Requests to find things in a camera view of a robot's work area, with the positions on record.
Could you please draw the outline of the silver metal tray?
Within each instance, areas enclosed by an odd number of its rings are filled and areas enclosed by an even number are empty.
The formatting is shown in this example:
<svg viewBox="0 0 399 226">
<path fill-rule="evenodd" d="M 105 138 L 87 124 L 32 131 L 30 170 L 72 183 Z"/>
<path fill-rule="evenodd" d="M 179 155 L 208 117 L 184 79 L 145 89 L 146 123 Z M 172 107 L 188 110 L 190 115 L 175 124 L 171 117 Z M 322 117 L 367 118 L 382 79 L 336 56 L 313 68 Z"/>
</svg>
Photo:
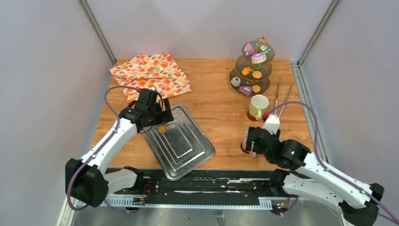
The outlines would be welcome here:
<svg viewBox="0 0 399 226">
<path fill-rule="evenodd" d="M 166 177 L 177 181 L 215 155 L 215 147 L 183 105 L 171 108 L 174 120 L 166 132 L 152 127 L 144 137 Z"/>
</svg>

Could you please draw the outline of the pink mug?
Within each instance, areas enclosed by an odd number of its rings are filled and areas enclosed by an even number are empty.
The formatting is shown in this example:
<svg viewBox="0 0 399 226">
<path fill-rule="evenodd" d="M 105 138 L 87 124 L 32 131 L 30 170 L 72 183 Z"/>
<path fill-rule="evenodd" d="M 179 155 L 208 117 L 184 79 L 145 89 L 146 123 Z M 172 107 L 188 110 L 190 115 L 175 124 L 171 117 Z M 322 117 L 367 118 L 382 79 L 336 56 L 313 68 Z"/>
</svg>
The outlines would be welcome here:
<svg viewBox="0 0 399 226">
<path fill-rule="evenodd" d="M 248 141 L 248 131 L 245 132 L 244 138 L 243 138 L 241 144 L 242 144 L 243 148 L 245 149 L 245 151 L 247 152 L 247 154 L 249 154 L 249 156 L 251 158 L 256 157 L 256 153 L 253 151 L 253 145 L 250 144 L 250 142 Z"/>
</svg>

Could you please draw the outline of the green mug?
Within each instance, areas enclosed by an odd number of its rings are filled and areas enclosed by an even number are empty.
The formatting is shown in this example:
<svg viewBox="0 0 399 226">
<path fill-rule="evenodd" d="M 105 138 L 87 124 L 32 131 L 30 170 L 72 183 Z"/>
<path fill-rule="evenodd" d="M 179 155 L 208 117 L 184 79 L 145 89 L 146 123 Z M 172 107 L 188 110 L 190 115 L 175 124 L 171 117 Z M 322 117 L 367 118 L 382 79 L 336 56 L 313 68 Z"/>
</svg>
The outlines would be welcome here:
<svg viewBox="0 0 399 226">
<path fill-rule="evenodd" d="M 260 118 L 264 115 L 267 107 L 269 106 L 269 100 L 263 95 L 255 95 L 251 98 L 248 111 L 256 118 Z"/>
</svg>

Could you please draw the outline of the round yellow cracker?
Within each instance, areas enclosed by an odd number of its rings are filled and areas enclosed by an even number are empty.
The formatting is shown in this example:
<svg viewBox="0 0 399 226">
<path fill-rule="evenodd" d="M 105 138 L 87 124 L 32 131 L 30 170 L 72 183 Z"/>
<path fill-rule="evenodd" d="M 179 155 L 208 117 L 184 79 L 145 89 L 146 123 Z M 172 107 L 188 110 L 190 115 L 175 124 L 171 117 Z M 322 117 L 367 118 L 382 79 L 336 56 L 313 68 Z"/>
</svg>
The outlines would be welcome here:
<svg viewBox="0 0 399 226">
<path fill-rule="evenodd" d="M 252 86 L 252 92 L 253 93 L 259 93 L 261 90 L 261 87 L 259 85 L 253 85 Z"/>
<path fill-rule="evenodd" d="M 252 77 L 256 80 L 259 80 L 262 78 L 262 72 L 261 71 L 254 71 L 252 72 Z"/>
</svg>

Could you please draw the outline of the purple cake slice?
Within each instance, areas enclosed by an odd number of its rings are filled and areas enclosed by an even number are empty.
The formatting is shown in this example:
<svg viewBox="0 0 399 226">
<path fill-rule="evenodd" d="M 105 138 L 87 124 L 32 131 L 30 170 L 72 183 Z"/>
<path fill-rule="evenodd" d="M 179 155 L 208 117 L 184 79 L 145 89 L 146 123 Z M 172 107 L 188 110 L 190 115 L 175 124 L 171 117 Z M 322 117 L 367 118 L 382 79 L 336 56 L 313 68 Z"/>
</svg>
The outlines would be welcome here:
<svg viewBox="0 0 399 226">
<path fill-rule="evenodd" d="M 252 86 L 240 86 L 239 92 L 245 96 L 251 96 L 253 93 Z"/>
</svg>

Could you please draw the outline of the white coconut cherry cake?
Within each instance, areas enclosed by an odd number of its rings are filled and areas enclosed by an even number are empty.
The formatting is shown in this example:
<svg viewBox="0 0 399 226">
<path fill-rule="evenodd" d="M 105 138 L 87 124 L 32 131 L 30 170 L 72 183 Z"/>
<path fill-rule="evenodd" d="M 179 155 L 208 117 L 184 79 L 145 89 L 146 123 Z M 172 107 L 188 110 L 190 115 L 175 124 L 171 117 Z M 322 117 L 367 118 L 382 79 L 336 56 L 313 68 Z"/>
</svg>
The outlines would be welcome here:
<svg viewBox="0 0 399 226">
<path fill-rule="evenodd" d="M 239 87 L 240 84 L 241 84 L 241 79 L 240 79 L 239 77 L 235 76 L 235 77 L 233 77 L 233 78 L 230 80 L 230 83 L 231 83 L 231 85 L 232 85 L 233 87 Z"/>
</svg>

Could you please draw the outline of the green round cupcake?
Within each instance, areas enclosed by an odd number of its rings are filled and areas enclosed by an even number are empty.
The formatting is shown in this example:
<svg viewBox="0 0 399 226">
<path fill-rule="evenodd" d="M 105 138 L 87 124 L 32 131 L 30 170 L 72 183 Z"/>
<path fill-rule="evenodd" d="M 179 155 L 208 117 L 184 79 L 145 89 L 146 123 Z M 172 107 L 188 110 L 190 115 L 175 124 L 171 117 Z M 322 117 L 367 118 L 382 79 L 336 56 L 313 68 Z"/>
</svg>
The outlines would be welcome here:
<svg viewBox="0 0 399 226">
<path fill-rule="evenodd" d="M 261 70 L 261 69 L 263 69 L 263 65 L 253 64 L 253 69 L 254 70 Z"/>
</svg>

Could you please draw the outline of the orange fish-shaped cookie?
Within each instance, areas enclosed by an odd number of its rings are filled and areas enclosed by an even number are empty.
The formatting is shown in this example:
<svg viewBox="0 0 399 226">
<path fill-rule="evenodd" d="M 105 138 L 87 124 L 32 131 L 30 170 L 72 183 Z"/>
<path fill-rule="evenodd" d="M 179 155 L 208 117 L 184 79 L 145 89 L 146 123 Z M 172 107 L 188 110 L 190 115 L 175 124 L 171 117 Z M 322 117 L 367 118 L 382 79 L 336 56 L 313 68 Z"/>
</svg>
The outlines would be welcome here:
<svg viewBox="0 0 399 226">
<path fill-rule="evenodd" d="M 252 69 L 250 67 L 244 67 L 241 71 L 242 76 L 247 76 L 249 73 L 252 72 Z"/>
</svg>

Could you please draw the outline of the pink frosted donut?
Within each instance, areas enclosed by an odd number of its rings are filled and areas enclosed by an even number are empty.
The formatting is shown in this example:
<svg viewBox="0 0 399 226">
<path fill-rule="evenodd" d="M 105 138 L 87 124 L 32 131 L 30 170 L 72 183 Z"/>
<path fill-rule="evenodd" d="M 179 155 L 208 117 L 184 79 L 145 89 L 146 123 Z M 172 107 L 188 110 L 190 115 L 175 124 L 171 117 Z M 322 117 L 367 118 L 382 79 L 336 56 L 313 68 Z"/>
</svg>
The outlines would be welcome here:
<svg viewBox="0 0 399 226">
<path fill-rule="evenodd" d="M 259 65 L 259 64 L 263 64 L 266 61 L 267 61 L 267 55 L 264 53 L 256 53 L 256 54 L 253 54 L 251 57 L 252 64 Z"/>
</svg>

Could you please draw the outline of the green kiwi cake slice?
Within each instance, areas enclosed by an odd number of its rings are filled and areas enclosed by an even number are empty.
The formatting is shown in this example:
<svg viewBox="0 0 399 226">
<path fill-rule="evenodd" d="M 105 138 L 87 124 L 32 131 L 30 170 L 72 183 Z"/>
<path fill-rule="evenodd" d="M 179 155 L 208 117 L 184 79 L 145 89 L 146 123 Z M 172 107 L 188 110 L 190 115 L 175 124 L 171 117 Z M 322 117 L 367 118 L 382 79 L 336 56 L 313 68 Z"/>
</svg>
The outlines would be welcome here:
<svg viewBox="0 0 399 226">
<path fill-rule="evenodd" d="M 267 44 L 257 44 L 256 45 L 257 53 L 263 53 L 265 55 L 269 55 L 271 49 L 267 46 Z"/>
</svg>

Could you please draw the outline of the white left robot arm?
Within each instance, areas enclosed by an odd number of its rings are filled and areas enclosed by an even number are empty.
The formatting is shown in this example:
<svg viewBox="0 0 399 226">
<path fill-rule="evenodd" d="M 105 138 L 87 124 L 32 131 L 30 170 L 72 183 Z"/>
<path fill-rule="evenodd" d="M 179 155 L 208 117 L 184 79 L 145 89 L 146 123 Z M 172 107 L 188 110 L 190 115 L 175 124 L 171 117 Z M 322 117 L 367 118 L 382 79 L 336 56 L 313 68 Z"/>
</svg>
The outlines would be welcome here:
<svg viewBox="0 0 399 226">
<path fill-rule="evenodd" d="M 143 172 L 127 166 L 116 172 L 107 173 L 110 163 L 122 147 L 136 134 L 149 131 L 152 127 L 174 120 L 168 98 L 163 98 L 155 89 L 136 88 L 139 94 L 120 113 L 105 99 L 105 104 L 115 114 L 116 121 L 106 135 L 80 159 L 71 158 L 65 165 L 65 193 L 69 207 L 75 207 L 72 199 L 79 200 L 86 207 L 98 207 L 107 202 L 107 196 L 122 189 L 140 194 L 144 189 Z"/>
</svg>

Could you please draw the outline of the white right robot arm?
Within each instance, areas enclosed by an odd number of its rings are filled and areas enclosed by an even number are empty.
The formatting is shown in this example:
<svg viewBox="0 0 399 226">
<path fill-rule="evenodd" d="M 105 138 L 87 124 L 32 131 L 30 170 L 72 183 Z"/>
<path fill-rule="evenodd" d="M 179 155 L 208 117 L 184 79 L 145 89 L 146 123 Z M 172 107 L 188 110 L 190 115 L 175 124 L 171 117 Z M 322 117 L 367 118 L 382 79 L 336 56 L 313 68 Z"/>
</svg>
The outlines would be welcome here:
<svg viewBox="0 0 399 226">
<path fill-rule="evenodd" d="M 335 210 L 354 226 L 375 223 L 383 186 L 351 178 L 318 160 L 307 146 L 292 139 L 280 141 L 279 136 L 279 118 L 272 114 L 262 127 L 249 127 L 241 143 L 245 153 L 262 154 L 267 162 L 278 166 L 268 182 L 273 195 L 313 200 Z"/>
</svg>

